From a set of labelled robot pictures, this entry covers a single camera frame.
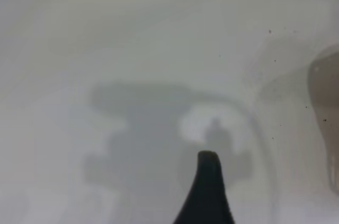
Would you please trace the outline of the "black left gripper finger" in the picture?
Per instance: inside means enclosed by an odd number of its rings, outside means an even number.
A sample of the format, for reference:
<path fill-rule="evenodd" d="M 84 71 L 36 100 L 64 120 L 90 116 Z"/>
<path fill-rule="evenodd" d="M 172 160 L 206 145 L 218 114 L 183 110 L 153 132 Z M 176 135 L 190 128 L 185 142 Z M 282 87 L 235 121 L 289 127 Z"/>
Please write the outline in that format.
<path fill-rule="evenodd" d="M 221 163 L 213 151 L 198 153 L 197 170 L 175 223 L 234 223 Z"/>

